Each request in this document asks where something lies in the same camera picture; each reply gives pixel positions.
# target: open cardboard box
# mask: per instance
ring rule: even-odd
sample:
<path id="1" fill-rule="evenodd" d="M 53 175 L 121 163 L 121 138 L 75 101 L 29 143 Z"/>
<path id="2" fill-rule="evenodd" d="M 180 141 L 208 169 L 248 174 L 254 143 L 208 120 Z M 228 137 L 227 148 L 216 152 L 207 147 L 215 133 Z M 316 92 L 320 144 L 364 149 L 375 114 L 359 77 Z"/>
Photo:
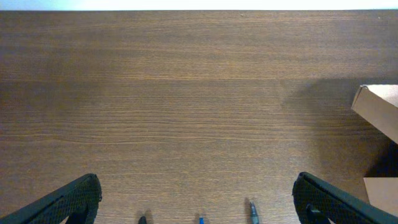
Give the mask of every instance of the open cardboard box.
<path id="1" fill-rule="evenodd" d="M 351 108 L 398 143 L 398 85 L 361 85 Z M 398 217 L 398 177 L 364 182 L 370 204 Z"/>

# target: brown wooden surface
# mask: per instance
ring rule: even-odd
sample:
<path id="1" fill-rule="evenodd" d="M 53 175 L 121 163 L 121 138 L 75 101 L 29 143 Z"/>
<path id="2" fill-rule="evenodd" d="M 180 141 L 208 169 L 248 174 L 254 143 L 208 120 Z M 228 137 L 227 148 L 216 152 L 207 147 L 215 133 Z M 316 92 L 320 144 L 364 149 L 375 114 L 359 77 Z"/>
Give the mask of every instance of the brown wooden surface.
<path id="1" fill-rule="evenodd" d="M 0 215 L 96 173 L 96 223 L 298 223 L 308 171 L 367 200 L 398 12 L 1 12 Z"/>

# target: wooden table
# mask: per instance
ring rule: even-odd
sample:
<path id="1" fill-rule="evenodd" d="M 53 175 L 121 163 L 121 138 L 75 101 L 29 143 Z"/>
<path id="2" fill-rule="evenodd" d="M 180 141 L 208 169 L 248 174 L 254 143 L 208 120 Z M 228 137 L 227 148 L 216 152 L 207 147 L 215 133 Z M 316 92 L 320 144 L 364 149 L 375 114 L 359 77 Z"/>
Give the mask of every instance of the wooden table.
<path id="1" fill-rule="evenodd" d="M 397 11 L 0 13 L 0 215 L 85 174 L 96 223 L 298 223 L 308 171 L 367 200 L 350 110 L 398 77 Z"/>

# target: black object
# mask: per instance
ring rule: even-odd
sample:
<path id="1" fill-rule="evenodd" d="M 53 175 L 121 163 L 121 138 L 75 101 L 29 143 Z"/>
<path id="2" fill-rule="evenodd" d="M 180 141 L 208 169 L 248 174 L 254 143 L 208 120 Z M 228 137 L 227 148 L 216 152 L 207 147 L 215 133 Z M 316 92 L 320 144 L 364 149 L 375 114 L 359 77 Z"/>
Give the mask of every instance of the black object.
<path id="1" fill-rule="evenodd" d="M 252 224 L 260 224 L 259 215 L 253 202 L 250 202 L 250 219 Z"/>
<path id="2" fill-rule="evenodd" d="M 141 217 L 138 221 L 138 224 L 147 224 L 147 218 Z"/>
<path id="3" fill-rule="evenodd" d="M 301 223 L 398 223 L 384 212 L 317 177 L 302 172 L 293 187 L 294 205 Z"/>
<path id="4" fill-rule="evenodd" d="M 101 201 L 101 185 L 95 174 L 86 174 L 30 205 L 0 219 L 0 223 L 94 223 Z"/>

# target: gray pen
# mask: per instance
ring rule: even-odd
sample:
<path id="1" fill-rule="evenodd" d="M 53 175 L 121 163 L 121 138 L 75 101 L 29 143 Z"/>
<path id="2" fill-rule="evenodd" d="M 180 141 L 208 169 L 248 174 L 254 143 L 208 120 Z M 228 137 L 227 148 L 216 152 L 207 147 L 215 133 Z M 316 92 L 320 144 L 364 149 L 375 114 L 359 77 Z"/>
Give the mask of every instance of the gray pen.
<path id="1" fill-rule="evenodd" d="M 256 206 L 253 202 L 250 202 L 250 219 L 252 224 L 260 224 L 259 215 L 257 214 Z"/>

